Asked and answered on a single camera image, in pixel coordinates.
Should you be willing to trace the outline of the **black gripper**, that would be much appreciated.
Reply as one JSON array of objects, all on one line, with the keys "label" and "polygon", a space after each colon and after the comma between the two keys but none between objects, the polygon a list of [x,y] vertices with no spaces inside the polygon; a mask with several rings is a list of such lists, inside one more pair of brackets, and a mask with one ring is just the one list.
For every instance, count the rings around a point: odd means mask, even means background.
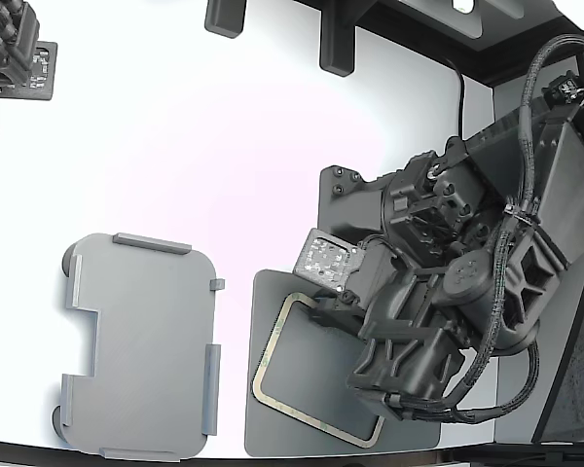
[{"label": "black gripper", "polygon": [[[370,413],[387,420],[457,421],[450,403],[434,406],[461,369],[468,336],[452,310],[433,299],[446,268],[358,270],[347,290],[322,291],[310,321],[365,342],[347,388]],[[364,311],[350,314],[355,303]]]}]

